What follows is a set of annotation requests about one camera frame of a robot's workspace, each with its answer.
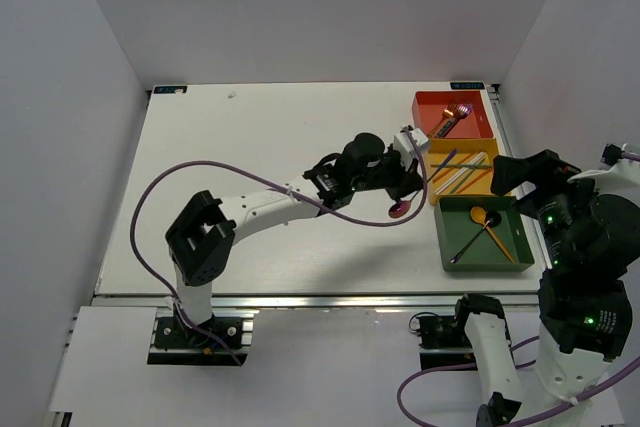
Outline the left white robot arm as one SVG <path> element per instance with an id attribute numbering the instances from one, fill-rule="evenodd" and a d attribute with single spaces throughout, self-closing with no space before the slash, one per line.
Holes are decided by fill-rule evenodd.
<path id="1" fill-rule="evenodd" d="M 177 334 L 199 346 L 211 334 L 211 284 L 225 270 L 240 241 L 291 221 L 317 218 L 348 206 L 359 192 L 383 190 L 393 200 L 393 216 L 402 215 L 406 197 L 424 187 L 423 155 L 429 140 L 406 128 L 391 145 L 360 133 L 339 153 L 328 154 L 284 186 L 237 197 L 193 195 L 169 227 L 165 239 L 177 280 Z"/>

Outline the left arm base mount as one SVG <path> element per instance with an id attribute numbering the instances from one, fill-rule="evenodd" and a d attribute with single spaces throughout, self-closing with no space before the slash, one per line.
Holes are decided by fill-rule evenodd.
<path id="1" fill-rule="evenodd" d="M 147 364 L 240 367 L 248 356 L 251 331 L 247 327 L 242 317 L 213 315 L 193 329 L 177 314 L 158 316 Z"/>

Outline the black spoon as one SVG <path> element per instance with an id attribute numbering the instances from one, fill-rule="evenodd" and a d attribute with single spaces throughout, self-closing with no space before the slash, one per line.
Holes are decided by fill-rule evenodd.
<path id="1" fill-rule="evenodd" d="M 487 232 L 484 230 L 483 226 L 479 224 L 481 228 L 474 234 L 474 236 L 450 259 L 451 264 L 458 263 L 461 258 L 466 254 L 466 252 L 477 242 L 480 236 Z"/>

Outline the iridescent rainbow spoon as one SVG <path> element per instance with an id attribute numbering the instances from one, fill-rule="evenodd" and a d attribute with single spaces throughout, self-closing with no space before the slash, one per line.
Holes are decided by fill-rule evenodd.
<path id="1" fill-rule="evenodd" d="M 391 219 L 399 219 L 405 216 L 411 209 L 413 197 L 398 199 L 389 208 L 388 215 Z"/>

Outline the gold fork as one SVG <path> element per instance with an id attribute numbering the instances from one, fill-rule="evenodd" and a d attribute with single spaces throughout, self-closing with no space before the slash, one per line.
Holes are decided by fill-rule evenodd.
<path id="1" fill-rule="evenodd" d="M 454 118 L 456 114 L 459 112 L 461 105 L 459 103 L 453 102 L 448 107 L 446 107 L 442 112 L 442 117 L 439 122 L 427 133 L 428 138 L 432 138 L 439 131 L 439 129 L 449 120 Z"/>

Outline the clear white chopstick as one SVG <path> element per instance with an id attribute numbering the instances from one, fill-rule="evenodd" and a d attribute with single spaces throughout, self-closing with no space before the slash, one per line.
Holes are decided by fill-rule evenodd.
<path id="1" fill-rule="evenodd" d="M 468 161 L 465 161 L 463 163 L 469 163 L 469 164 L 481 163 L 481 164 L 484 164 L 485 157 L 486 157 L 486 153 L 485 152 L 478 152 L 473 158 L 470 158 Z M 447 189 L 449 189 L 451 185 L 456 183 L 460 178 L 462 178 L 467 173 L 472 173 L 474 170 L 478 170 L 478 169 L 454 169 L 454 170 L 455 170 L 455 173 L 453 173 L 451 176 L 449 176 L 442 183 L 442 185 L 439 186 L 438 189 L 436 190 L 436 193 L 438 195 L 444 194 L 445 191 Z"/>

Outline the orange spoon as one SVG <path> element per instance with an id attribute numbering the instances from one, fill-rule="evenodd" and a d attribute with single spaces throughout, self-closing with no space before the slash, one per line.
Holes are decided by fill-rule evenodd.
<path id="1" fill-rule="evenodd" d="M 497 226 L 501 222 L 501 215 L 497 211 L 487 212 L 483 207 L 474 206 L 470 210 L 470 216 L 475 223 L 483 226 L 484 230 L 488 232 L 489 236 L 505 257 L 514 264 L 515 258 L 493 230 L 493 227 Z"/>

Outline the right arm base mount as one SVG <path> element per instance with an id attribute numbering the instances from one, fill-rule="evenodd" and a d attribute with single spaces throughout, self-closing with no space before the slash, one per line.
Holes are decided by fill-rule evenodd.
<path id="1" fill-rule="evenodd" d="M 475 361 L 471 343 L 453 316 L 419 312 L 410 318 L 408 329 L 418 338 L 422 370 Z"/>

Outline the orange chopstick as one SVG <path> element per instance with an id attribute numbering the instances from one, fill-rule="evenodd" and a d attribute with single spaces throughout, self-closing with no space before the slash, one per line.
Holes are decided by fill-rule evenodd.
<path id="1" fill-rule="evenodd" d="M 477 182 L 479 182 L 480 180 L 484 179 L 485 177 L 487 177 L 488 175 L 490 175 L 492 173 L 491 169 L 485 169 L 483 170 L 481 173 L 479 174 L 472 174 L 468 177 L 466 177 L 465 179 L 463 179 L 453 190 L 452 190 L 452 194 L 459 194 L 462 193 L 466 190 L 468 190 L 469 188 L 471 188 L 473 185 L 475 185 Z"/>
<path id="2" fill-rule="evenodd" d="M 441 161 L 434 165 L 435 170 L 430 175 L 430 180 L 433 181 L 435 177 L 448 166 L 450 161 L 457 155 L 457 150 L 454 149 L 450 153 L 448 153 Z"/>

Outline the teal chopstick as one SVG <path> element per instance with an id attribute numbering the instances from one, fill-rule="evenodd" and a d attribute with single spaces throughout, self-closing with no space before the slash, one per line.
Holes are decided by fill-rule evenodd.
<path id="1" fill-rule="evenodd" d="M 492 165 L 489 164 L 469 164 L 469 163 L 454 163 L 454 164 L 429 164 L 429 167 L 435 170 L 447 170 L 447 169 L 493 169 Z"/>

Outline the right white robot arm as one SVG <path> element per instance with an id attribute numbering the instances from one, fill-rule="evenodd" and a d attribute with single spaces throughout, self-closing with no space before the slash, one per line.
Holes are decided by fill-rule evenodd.
<path id="1" fill-rule="evenodd" d="M 632 306 L 621 280 L 639 257 L 639 207 L 615 194 L 639 183 L 639 155 L 608 144 L 603 168 L 581 171 L 550 150 L 498 156 L 491 191 L 539 223 L 548 257 L 537 292 L 540 329 L 534 379 L 522 389 L 501 303 L 466 294 L 456 304 L 453 337 L 472 346 L 485 398 L 479 426 L 577 426 L 585 401 L 625 346 Z"/>

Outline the purple fork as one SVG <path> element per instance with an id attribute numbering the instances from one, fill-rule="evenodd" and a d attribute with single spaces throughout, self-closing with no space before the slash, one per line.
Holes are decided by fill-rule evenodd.
<path id="1" fill-rule="evenodd" d="M 472 104 L 458 104 L 455 111 L 455 117 L 458 119 L 465 119 L 473 112 Z"/>

